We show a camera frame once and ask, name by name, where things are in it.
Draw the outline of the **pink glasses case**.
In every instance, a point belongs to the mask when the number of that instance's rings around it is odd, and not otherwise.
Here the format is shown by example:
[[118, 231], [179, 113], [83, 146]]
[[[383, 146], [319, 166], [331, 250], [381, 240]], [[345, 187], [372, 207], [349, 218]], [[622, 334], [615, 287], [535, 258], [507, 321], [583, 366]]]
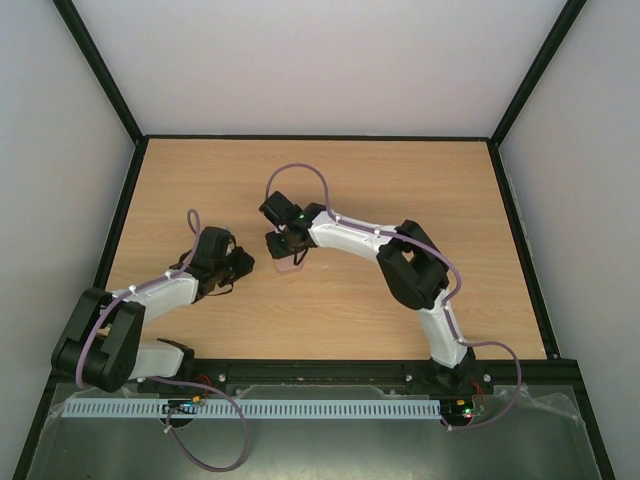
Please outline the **pink glasses case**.
[[293, 274], [303, 268], [304, 259], [302, 255], [294, 254], [281, 259], [274, 259], [273, 264], [279, 274]]

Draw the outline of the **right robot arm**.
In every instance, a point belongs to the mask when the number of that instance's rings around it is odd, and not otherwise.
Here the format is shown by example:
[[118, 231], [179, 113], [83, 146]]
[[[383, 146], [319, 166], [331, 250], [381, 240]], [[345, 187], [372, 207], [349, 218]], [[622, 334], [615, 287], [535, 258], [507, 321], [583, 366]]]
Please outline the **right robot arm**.
[[475, 354], [452, 311], [453, 268], [419, 224], [371, 224], [317, 203], [301, 208], [279, 191], [259, 211], [274, 227], [265, 239], [275, 260], [297, 261], [312, 248], [332, 248], [377, 263], [393, 298], [419, 316], [431, 353], [429, 380], [450, 392], [470, 381]]

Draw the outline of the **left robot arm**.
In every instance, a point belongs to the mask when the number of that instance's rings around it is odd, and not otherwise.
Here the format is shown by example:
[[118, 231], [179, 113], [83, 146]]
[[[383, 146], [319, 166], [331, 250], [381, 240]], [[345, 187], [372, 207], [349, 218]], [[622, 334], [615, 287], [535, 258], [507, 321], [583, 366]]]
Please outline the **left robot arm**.
[[162, 339], [144, 343], [143, 326], [218, 288], [232, 288], [254, 265], [230, 231], [204, 228], [159, 277], [113, 292], [85, 290], [54, 347], [52, 368], [81, 388], [105, 392], [131, 380], [175, 376], [189, 349]]

